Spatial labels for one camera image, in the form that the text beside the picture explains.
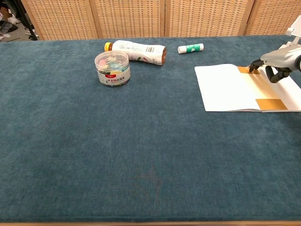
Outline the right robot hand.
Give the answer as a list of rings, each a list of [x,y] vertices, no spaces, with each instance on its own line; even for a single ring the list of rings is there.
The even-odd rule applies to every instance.
[[[249,72],[266,65],[265,72],[271,83],[287,78],[291,72],[301,70],[301,46],[291,45],[262,55],[249,65]]]

